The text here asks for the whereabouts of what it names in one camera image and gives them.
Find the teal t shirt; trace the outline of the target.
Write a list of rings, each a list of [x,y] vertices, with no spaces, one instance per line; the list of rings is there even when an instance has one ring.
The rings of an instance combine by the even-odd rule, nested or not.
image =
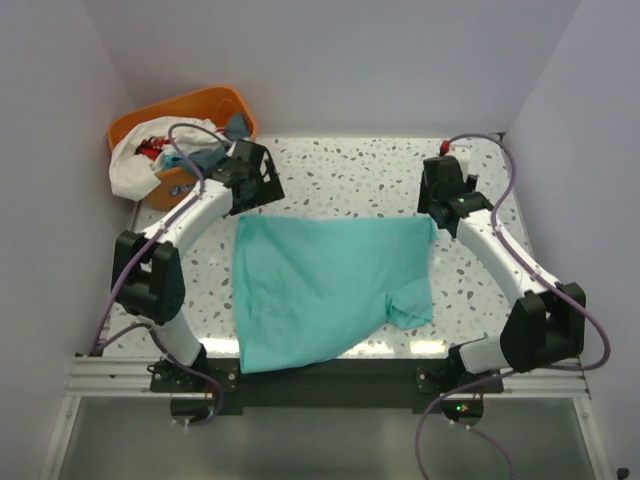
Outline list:
[[[242,372],[328,361],[385,324],[431,323],[436,236],[427,216],[241,217],[232,289]]]

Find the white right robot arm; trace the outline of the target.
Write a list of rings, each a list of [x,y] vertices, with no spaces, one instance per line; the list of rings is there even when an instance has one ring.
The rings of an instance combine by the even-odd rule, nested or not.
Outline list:
[[[469,392],[481,373],[510,368],[518,373],[573,358],[584,348],[586,304],[577,283],[562,284],[534,264],[496,216],[497,210],[475,190],[477,177],[465,177],[453,156],[423,162],[417,211],[473,253],[499,286],[511,308],[502,331],[449,350],[448,386]]]

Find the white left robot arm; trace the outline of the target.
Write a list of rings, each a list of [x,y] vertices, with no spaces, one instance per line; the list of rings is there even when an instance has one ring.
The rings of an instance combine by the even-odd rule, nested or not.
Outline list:
[[[217,220],[283,198],[269,150],[239,140],[159,221],[141,232],[125,231],[117,237],[113,300],[150,327],[164,354],[176,362],[171,378],[183,391],[200,390],[207,368],[197,361],[204,356],[204,346],[182,313],[186,297],[182,258]]]

